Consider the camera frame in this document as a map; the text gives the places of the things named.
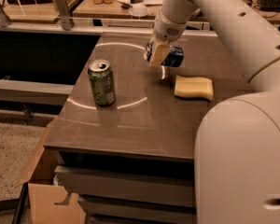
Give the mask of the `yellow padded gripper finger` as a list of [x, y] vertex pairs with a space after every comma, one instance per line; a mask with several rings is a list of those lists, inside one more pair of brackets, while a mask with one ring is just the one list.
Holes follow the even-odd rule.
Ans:
[[154, 42], [150, 45], [150, 56], [149, 65], [152, 67], [161, 66], [162, 62], [165, 60], [169, 54], [171, 48], [168, 44], [162, 44], [159, 42]]

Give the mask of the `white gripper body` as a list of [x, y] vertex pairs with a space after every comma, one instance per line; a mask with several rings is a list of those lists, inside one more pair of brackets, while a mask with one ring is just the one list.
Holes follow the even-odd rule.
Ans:
[[186, 30], [188, 15], [159, 9], [154, 20], [151, 42], [171, 43]]

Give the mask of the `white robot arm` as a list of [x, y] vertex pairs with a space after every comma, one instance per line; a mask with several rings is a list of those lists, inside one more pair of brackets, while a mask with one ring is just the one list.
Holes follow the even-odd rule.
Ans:
[[280, 224], [280, 32], [242, 0], [164, 0], [154, 38], [176, 41], [196, 8], [249, 88], [215, 105], [198, 128], [198, 224]]

